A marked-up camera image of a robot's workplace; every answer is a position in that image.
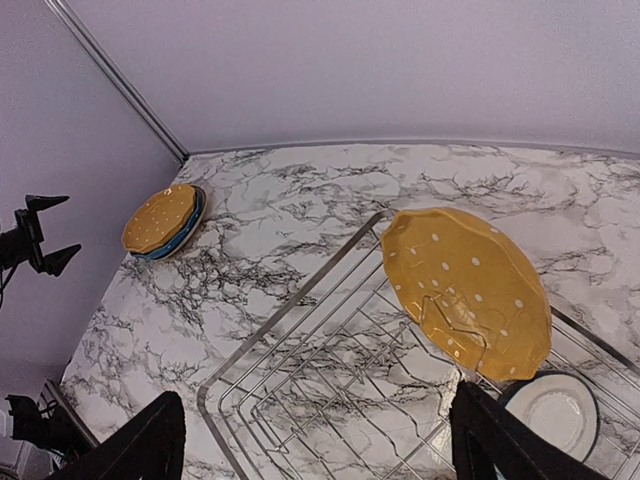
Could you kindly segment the blue polka dot plate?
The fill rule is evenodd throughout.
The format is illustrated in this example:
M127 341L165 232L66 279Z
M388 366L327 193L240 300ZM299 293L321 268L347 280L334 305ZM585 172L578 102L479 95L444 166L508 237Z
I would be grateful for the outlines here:
M154 194L125 226L122 244L134 258L161 260L175 254L204 218L207 195L192 184Z

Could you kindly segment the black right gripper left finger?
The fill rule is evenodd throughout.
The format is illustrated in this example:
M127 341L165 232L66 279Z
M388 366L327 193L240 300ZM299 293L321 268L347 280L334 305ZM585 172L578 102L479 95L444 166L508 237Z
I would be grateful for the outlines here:
M182 400L165 391L98 447L49 477L180 480L185 443Z

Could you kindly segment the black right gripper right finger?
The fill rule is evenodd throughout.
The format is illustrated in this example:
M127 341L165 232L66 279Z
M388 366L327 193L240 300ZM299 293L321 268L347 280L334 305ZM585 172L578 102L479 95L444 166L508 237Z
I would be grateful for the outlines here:
M536 435L474 383L458 383L449 422L452 461L459 479L603 477Z

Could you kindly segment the yellow polka dot plate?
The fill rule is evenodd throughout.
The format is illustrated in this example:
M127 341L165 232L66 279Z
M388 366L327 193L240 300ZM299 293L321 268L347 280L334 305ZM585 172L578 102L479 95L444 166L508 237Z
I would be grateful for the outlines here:
M497 381L533 378L551 351L540 276L497 227L454 208L402 210L381 236L400 305L460 366Z
M149 198L131 217L122 234L126 251L148 254L165 245L187 223L196 206L196 189L170 186Z

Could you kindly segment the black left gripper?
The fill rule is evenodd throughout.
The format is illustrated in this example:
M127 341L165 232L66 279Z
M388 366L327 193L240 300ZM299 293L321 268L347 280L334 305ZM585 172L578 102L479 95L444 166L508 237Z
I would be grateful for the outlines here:
M38 219L39 211L44 211L66 202L69 196L26 195L27 209L14 212L16 228L20 233L18 262L28 262L37 273L60 276L71 259L81 250L80 244L71 245L58 251L42 254L40 244L44 236Z

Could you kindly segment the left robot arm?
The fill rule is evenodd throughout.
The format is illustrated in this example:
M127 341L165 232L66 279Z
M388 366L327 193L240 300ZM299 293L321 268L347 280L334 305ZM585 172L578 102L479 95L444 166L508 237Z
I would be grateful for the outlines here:
M27 262L36 273L59 277L81 250L82 246L75 244L46 255L42 253L44 234L38 214L68 200L66 195L26 195L26 206L14 211L15 227L1 233L1 302L4 302L4 291L20 264Z

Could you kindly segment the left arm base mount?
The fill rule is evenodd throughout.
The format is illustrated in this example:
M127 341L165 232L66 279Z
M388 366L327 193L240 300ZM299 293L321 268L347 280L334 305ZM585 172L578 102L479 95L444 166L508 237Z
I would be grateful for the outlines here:
M75 462L98 445L63 402L54 399L40 407L30 397L15 394L8 395L5 400L13 421L11 438L47 452L54 470Z

